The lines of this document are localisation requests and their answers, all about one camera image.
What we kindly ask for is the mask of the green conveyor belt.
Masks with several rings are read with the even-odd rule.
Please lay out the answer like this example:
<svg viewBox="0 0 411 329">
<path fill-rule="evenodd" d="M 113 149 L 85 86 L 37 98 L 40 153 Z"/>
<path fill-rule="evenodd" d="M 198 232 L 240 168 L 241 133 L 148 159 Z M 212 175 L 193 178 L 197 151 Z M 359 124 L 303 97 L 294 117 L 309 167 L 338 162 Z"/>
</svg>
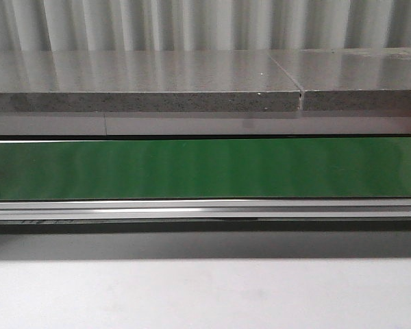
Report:
<svg viewBox="0 0 411 329">
<path fill-rule="evenodd" d="M 411 197 L 411 138 L 0 143 L 0 201 Z"/>
</svg>

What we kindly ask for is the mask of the grey stone slab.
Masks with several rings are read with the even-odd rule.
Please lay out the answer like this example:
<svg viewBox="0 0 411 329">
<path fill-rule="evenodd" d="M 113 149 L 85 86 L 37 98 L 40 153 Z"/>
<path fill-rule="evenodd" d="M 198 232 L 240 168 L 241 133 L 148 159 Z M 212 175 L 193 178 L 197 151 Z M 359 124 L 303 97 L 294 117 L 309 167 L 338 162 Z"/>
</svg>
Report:
<svg viewBox="0 0 411 329">
<path fill-rule="evenodd" d="M 0 112 L 294 112 L 265 51 L 0 51 Z"/>
<path fill-rule="evenodd" d="M 300 88 L 303 112 L 411 116 L 411 51 L 275 50 L 269 55 Z"/>
</svg>

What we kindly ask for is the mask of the aluminium conveyor frame rail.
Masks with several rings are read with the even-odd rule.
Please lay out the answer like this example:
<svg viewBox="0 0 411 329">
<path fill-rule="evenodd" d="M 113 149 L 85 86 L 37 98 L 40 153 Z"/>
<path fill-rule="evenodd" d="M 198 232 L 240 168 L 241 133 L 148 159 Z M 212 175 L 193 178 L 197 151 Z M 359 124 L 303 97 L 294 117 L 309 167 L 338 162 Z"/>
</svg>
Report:
<svg viewBox="0 0 411 329">
<path fill-rule="evenodd" d="M 411 198 L 0 202 L 5 222 L 411 220 Z"/>
</svg>

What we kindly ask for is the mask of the grey stone slab left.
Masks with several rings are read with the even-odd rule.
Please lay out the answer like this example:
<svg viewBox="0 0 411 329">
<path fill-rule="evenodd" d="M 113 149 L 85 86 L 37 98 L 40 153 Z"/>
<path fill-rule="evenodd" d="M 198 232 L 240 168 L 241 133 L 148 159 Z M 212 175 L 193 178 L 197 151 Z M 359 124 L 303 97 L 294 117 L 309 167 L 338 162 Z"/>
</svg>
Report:
<svg viewBox="0 0 411 329">
<path fill-rule="evenodd" d="M 0 112 L 294 112 L 265 51 L 0 51 Z"/>
</svg>

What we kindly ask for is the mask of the white pleated curtain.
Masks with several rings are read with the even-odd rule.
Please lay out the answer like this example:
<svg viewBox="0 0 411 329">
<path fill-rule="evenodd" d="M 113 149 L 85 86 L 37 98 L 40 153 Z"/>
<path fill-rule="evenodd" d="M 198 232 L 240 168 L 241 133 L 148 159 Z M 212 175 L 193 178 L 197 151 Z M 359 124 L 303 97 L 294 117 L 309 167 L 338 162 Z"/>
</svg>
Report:
<svg viewBox="0 0 411 329">
<path fill-rule="evenodd" d="M 0 51 L 411 47 L 411 1 L 0 1 Z"/>
</svg>

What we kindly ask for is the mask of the grey stone slab right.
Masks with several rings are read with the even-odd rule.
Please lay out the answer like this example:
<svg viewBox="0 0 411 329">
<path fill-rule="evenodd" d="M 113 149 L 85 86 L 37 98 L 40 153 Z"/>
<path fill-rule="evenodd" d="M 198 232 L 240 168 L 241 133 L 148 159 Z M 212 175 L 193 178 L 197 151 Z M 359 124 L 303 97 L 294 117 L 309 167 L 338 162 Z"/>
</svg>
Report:
<svg viewBox="0 0 411 329">
<path fill-rule="evenodd" d="M 411 116 L 411 51 L 275 50 L 269 55 L 300 88 L 303 112 Z"/>
</svg>

